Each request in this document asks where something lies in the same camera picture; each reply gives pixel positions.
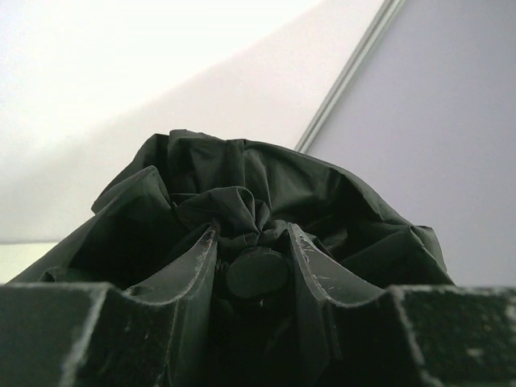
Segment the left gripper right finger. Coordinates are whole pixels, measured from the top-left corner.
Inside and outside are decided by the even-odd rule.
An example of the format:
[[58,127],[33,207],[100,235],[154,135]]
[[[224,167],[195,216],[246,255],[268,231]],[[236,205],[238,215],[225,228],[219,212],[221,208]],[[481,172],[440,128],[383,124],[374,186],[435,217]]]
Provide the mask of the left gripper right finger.
[[512,386],[515,291],[380,289],[289,224],[302,386]]

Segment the black folding umbrella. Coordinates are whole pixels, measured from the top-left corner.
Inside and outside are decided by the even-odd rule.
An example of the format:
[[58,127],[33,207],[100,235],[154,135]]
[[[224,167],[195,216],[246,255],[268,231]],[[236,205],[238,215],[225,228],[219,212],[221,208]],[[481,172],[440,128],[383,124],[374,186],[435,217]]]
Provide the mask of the black folding umbrella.
[[302,386],[289,224],[359,278],[450,285],[435,233],[352,173],[289,149],[191,131],[154,135],[93,216],[10,283],[106,282],[127,290],[218,233],[206,358],[197,386]]

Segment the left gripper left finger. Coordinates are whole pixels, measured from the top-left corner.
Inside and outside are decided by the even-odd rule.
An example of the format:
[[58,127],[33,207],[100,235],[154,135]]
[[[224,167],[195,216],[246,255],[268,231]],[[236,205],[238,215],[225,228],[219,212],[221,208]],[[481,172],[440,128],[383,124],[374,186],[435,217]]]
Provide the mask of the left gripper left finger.
[[1,288],[4,386],[197,386],[218,233],[127,290],[106,282]]

